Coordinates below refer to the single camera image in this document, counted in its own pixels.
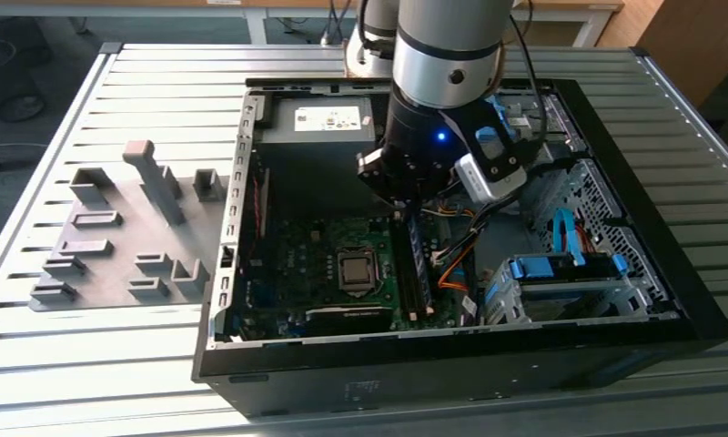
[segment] aluminum table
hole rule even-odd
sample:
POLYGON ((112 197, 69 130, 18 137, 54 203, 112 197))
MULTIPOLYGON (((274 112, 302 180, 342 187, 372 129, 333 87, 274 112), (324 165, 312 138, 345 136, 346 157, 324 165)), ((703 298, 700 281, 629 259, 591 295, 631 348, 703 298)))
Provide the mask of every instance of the aluminum table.
MULTIPOLYGON (((728 317, 728 148, 647 56, 533 49, 580 82, 728 317)), ((509 76, 524 75, 508 53, 509 76)), ((0 236, 0 435, 715 435, 728 437, 728 342, 611 387, 248 422, 190 382, 196 305, 34 313, 29 292, 73 201, 74 169, 150 138, 176 176, 230 168, 244 80, 340 76, 314 46, 125 45, 101 54, 0 236)))

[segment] metal profile rail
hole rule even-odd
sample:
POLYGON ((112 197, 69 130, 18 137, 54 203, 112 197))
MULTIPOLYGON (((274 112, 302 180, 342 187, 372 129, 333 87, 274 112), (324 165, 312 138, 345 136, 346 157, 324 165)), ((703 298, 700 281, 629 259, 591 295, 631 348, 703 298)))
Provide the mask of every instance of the metal profile rail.
MULTIPOLYGON (((727 147, 648 58, 563 48, 532 57, 540 76, 579 81, 728 317, 727 147)), ((520 59, 508 53, 510 76, 524 76, 520 59)), ((313 46, 125 45, 98 57, 0 237, 0 435, 728 436, 728 342, 600 390, 250 423, 189 380, 196 305, 29 310, 74 170, 126 165, 124 142, 148 137, 176 176, 226 175, 245 78, 341 74, 341 50, 313 46)))

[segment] metal case frame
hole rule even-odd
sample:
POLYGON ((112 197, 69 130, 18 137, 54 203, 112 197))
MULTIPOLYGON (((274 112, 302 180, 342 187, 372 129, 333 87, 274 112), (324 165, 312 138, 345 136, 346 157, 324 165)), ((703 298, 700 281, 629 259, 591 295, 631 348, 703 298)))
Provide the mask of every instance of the metal case frame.
MULTIPOLYGON (((296 86, 302 92, 302 84, 325 85, 332 94, 340 86, 365 89, 388 85, 382 80, 344 78, 246 82, 262 92, 284 86, 296 86)), ((510 79, 502 86, 525 88, 526 84, 510 79)), ((208 383, 242 414, 352 411, 386 404, 476 401, 597 387, 668 357, 728 340, 728 321, 579 85, 569 80, 541 80, 540 86, 549 88, 569 110, 627 225, 635 229, 659 279, 680 303, 681 318, 616 325, 568 323, 525 330, 516 325, 512 330, 468 331, 465 335, 218 350, 208 345, 214 283, 204 298, 193 379, 208 383)), ((252 135, 252 126, 245 124, 244 128, 241 138, 252 135)), ((236 159, 233 175, 242 169, 248 169, 248 162, 236 159)), ((232 232, 224 227, 222 244, 236 243, 232 232)))

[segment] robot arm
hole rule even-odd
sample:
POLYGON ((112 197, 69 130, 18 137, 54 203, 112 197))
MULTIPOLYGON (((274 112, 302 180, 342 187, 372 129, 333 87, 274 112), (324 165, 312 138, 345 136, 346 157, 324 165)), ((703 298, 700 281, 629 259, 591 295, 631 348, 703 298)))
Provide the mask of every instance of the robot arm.
MULTIPOLYGON (((381 2, 361 0, 365 22, 368 3, 380 8, 381 2)), ((505 198, 525 184, 521 162, 532 148, 514 147, 484 100, 512 5, 510 0, 398 2, 384 142, 358 157, 361 180, 397 205, 433 198, 448 186, 452 169, 477 203, 505 198)))

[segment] gray plastic block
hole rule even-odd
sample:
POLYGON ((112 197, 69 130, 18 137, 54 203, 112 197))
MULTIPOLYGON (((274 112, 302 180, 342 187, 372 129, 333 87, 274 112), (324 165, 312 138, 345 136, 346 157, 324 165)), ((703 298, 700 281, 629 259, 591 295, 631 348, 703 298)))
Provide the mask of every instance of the gray plastic block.
POLYGON ((113 243, 106 239, 91 241, 65 241, 61 244, 61 255, 109 255, 113 252, 113 243))
POLYGON ((134 166, 141 174, 145 195, 156 203, 161 215, 169 225, 178 225, 185 221, 181 207, 176 202, 176 189, 168 186, 166 175, 172 175, 156 165, 154 161, 154 143, 148 140, 129 141, 122 154, 124 162, 134 166))
POLYGON ((78 229, 121 226, 121 215, 116 211, 81 212, 73 215, 73 226, 78 229))
POLYGON ((101 189, 112 186, 113 181, 101 168, 79 168, 74 172, 69 187, 83 205, 97 205, 108 203, 101 189))
POLYGON ((158 166, 158 170, 161 171, 161 178, 165 180, 165 185, 168 186, 169 191, 172 191, 172 195, 174 198, 178 198, 181 196, 181 185, 172 174, 172 168, 168 166, 158 166))
POLYGON ((214 168, 201 168, 196 171, 194 193, 200 202, 217 202, 225 199, 221 178, 214 168))
POLYGON ((172 272, 172 259, 164 252, 138 253, 134 256, 134 265, 146 275, 160 275, 172 272))
POLYGON ((130 279, 128 291, 137 300, 164 299, 169 295, 168 286, 160 278, 130 279))
POLYGON ((47 259, 43 271, 51 278, 81 276, 86 272, 86 265, 73 255, 57 256, 47 259))
POLYGON ((205 266, 202 266, 201 259, 194 260, 194 268, 190 275, 181 262, 176 260, 172 264, 172 275, 169 277, 182 296, 186 298, 198 297, 205 292, 209 273, 205 266))
MULTIPOLYGON (((176 285, 172 282, 172 261, 177 260, 190 272, 196 260, 201 259, 202 266, 212 271, 217 251, 209 248, 217 248, 220 244, 225 204, 222 201, 200 202, 194 192, 196 168, 190 168, 190 171, 184 170, 188 174, 184 173, 180 177, 178 168, 185 168, 185 164, 178 168, 174 164, 170 166, 172 171, 160 168, 162 180, 170 191, 173 185, 177 187, 180 196, 176 197, 176 202, 185 217, 182 224, 174 226, 168 226, 164 214, 144 194, 142 179, 134 167, 125 162, 102 164, 103 170, 113 179, 113 186, 99 190, 108 203, 91 205, 78 201, 73 203, 59 238, 46 257, 65 259, 74 255, 83 265, 83 274, 74 273, 71 266, 59 267, 54 271, 57 265, 51 262, 49 269, 41 270, 38 280, 41 285, 63 281, 74 289, 75 299, 50 303, 30 299, 31 310, 58 311, 180 305, 201 301, 202 295, 192 293, 185 288, 193 287, 194 284, 181 281, 181 284, 176 285), (160 260, 161 262, 153 265, 161 271, 146 273, 153 266, 144 266, 146 268, 144 272, 136 265, 137 255, 145 254, 160 256, 166 254, 168 260, 160 260), (134 299, 128 291, 129 280, 144 277, 160 278, 164 281, 166 296, 157 292, 154 294, 162 296, 157 299, 134 299)), ((218 170, 218 178, 226 186, 229 177, 222 174, 222 170, 218 170)))
POLYGON ((29 295, 39 303, 47 305, 73 301, 77 293, 73 287, 63 282, 49 281, 43 284, 37 284, 29 295))

